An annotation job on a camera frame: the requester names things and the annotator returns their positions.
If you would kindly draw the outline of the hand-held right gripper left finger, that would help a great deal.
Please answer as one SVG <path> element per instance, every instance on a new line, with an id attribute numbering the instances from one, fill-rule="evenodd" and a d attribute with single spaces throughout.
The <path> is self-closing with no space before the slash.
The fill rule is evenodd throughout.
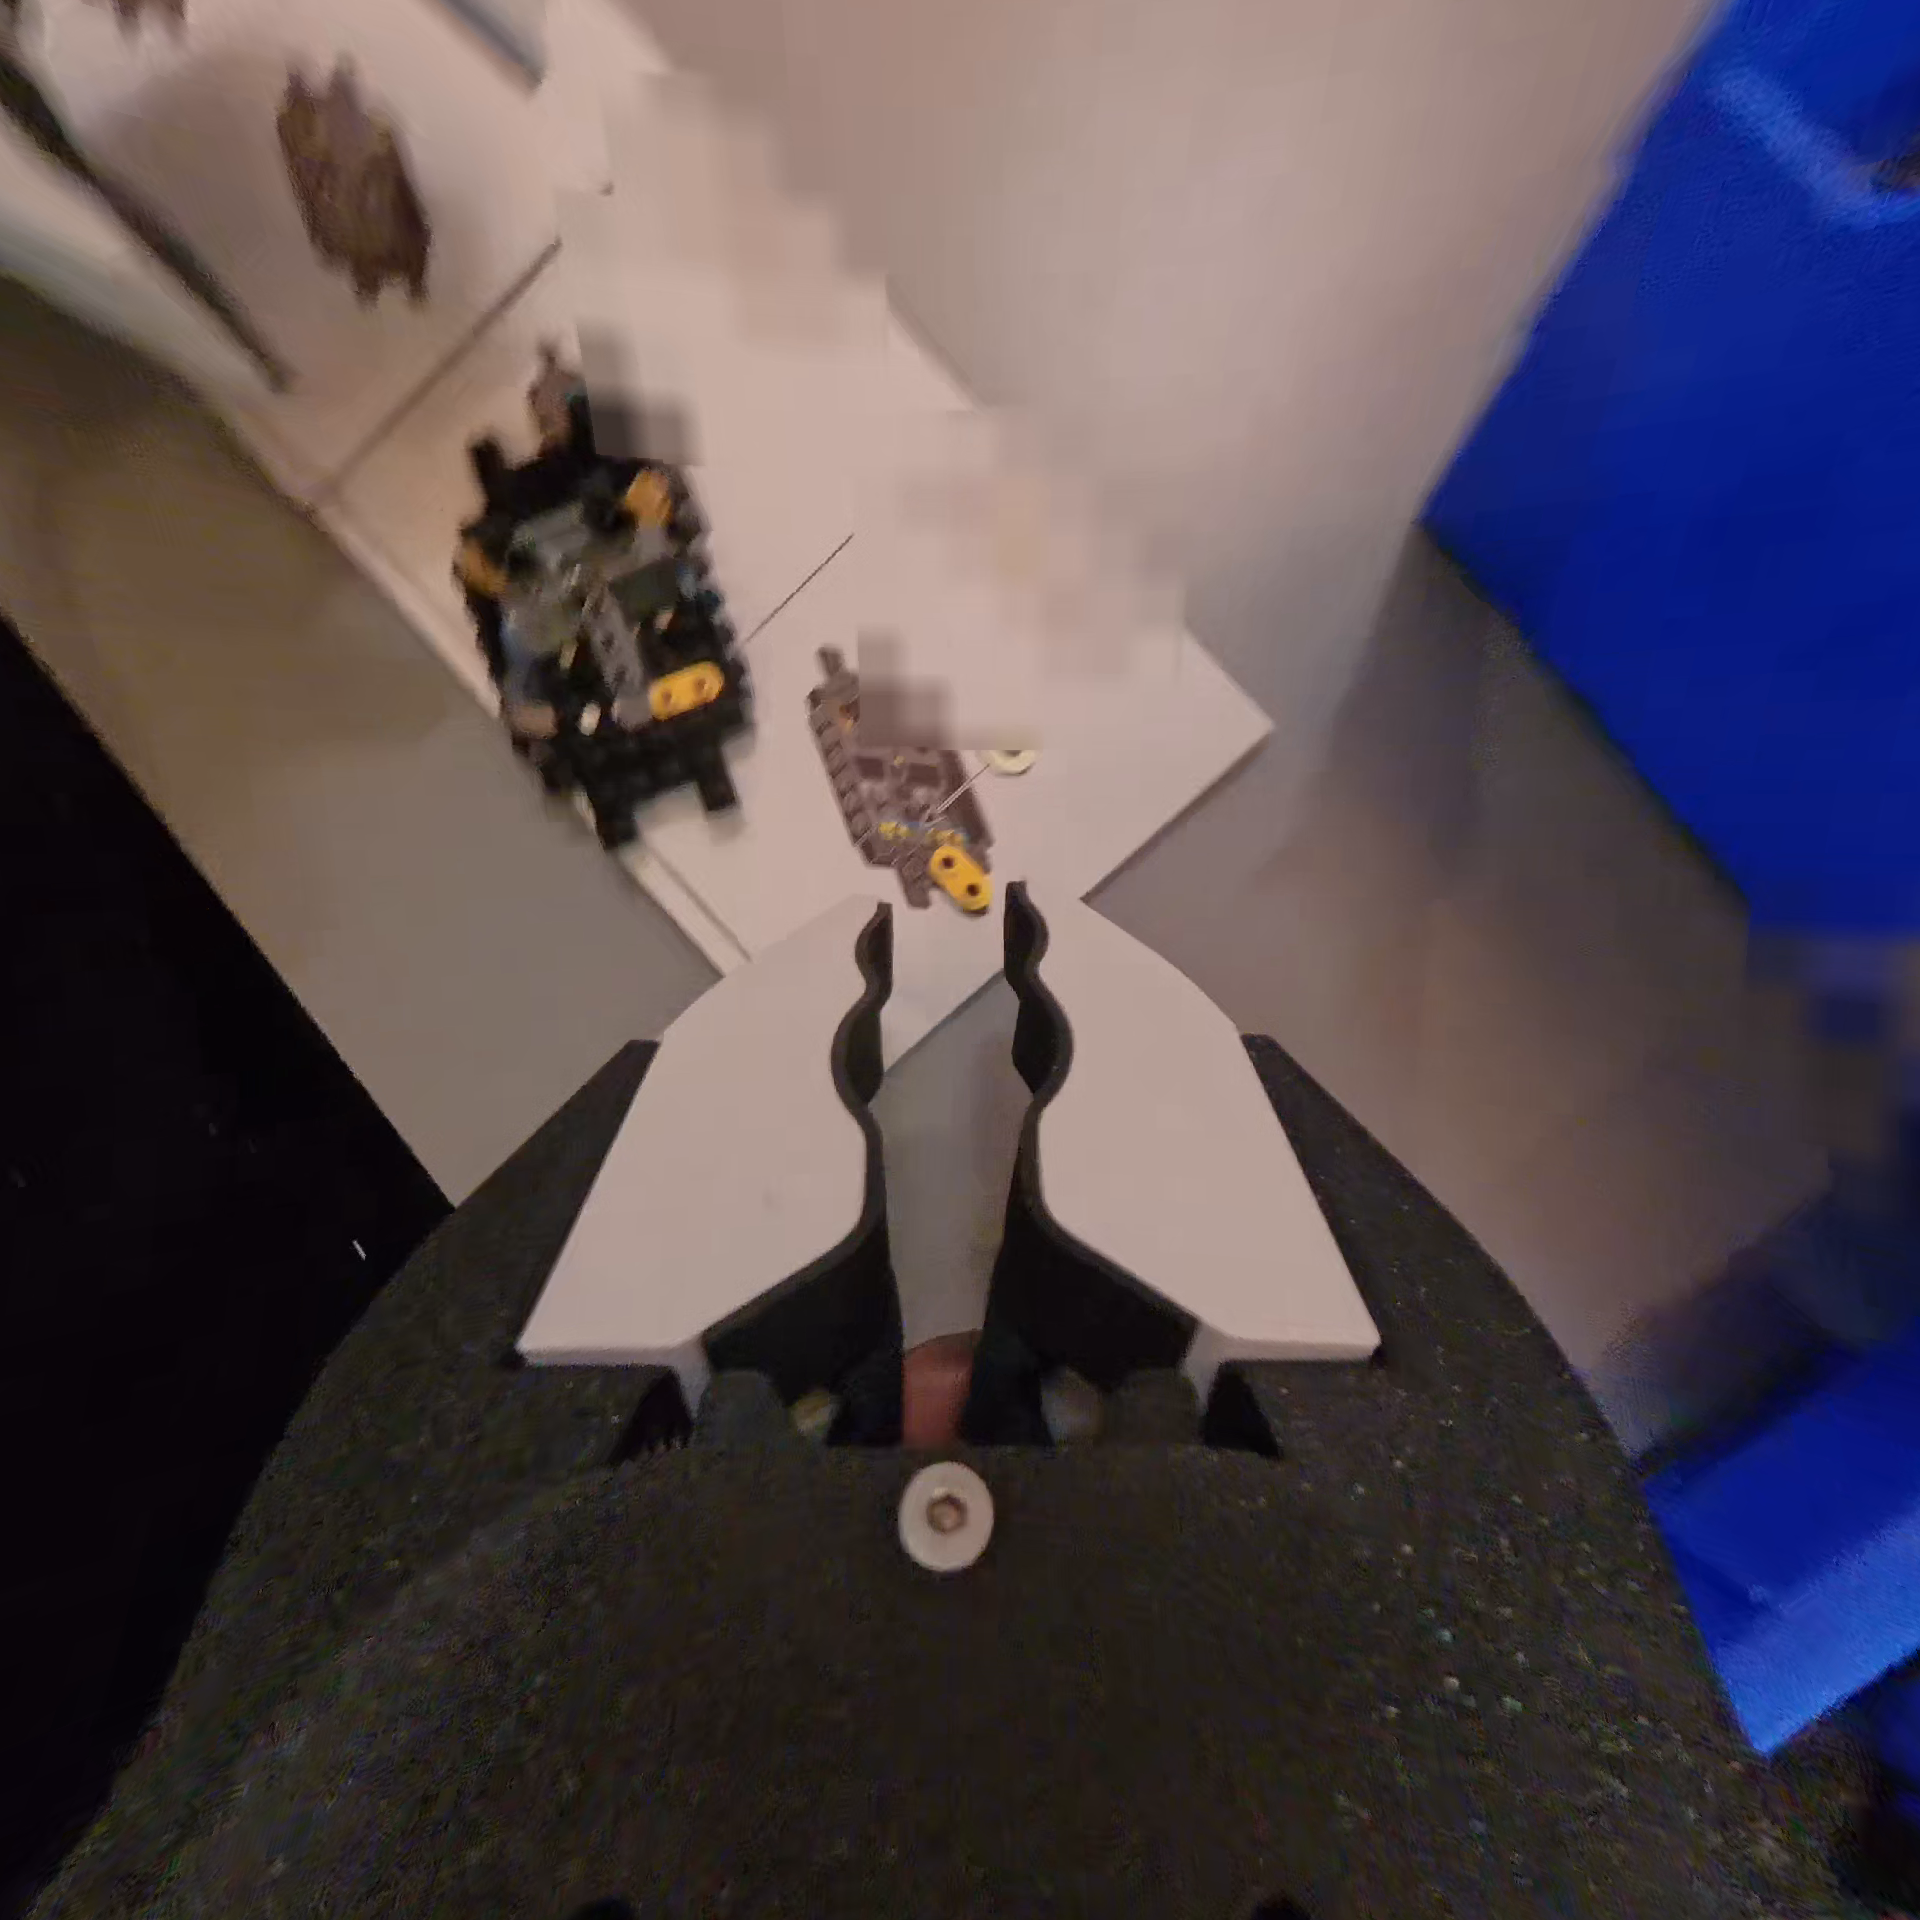
<path id="1" fill-rule="evenodd" d="M 852 896 L 656 1046 L 520 1338 L 545 1368 L 747 1370 L 779 1288 L 885 1224 L 873 1095 L 893 910 Z"/>

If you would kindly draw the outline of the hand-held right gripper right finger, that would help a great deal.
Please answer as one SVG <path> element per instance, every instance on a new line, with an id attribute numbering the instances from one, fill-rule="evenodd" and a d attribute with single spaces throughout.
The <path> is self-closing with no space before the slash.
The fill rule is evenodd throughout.
<path id="1" fill-rule="evenodd" d="M 1005 889 L 1029 1106 L 997 1320 L 1042 1368 L 1368 1363 L 1378 1329 L 1240 1030 L 1090 906 Z"/>

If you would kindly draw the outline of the black lego model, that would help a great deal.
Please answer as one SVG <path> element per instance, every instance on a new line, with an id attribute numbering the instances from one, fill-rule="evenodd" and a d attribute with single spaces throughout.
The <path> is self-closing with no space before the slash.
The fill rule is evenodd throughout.
<path id="1" fill-rule="evenodd" d="M 681 472 L 607 456 L 580 424 L 516 462 L 477 440 L 468 465 L 477 515 L 451 579 L 516 756 L 611 852 L 656 800 L 731 812 L 752 682 Z M 728 670 L 728 695 L 656 724 L 649 682 L 697 662 Z"/>

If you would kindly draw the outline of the white instruction booklet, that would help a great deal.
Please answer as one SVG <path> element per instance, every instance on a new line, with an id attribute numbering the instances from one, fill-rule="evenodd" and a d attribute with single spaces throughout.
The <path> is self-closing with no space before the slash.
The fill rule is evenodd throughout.
<path id="1" fill-rule="evenodd" d="M 538 351 L 617 355 L 690 457 L 747 638 L 743 824 L 653 808 L 635 883 L 723 969 L 860 884 L 810 746 L 819 651 L 890 641 L 959 719 L 1041 723 L 983 775 L 992 855 L 1085 896 L 1231 777 L 1272 719 L 844 262 L 761 134 L 626 4 L 556 4 L 529 80 L 453 4 L 26 4 L 5 58 L 228 307 L 201 324 L 239 440 L 444 656 L 465 465 Z"/>

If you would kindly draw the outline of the person's black speckled clothing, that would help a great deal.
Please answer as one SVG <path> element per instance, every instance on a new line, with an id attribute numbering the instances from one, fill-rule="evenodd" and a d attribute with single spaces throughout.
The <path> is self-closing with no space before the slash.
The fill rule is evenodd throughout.
<path id="1" fill-rule="evenodd" d="M 5 1915 L 141 1739 L 306 1388 L 445 1214 L 5 630 Z"/>

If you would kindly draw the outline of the large blue plastic bin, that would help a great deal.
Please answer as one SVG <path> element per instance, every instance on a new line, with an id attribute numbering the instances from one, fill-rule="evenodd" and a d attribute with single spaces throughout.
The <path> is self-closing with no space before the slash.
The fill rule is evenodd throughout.
<path id="1" fill-rule="evenodd" d="M 1917 924 L 1917 4 L 1729 4 L 1425 507 L 1753 921 Z"/>

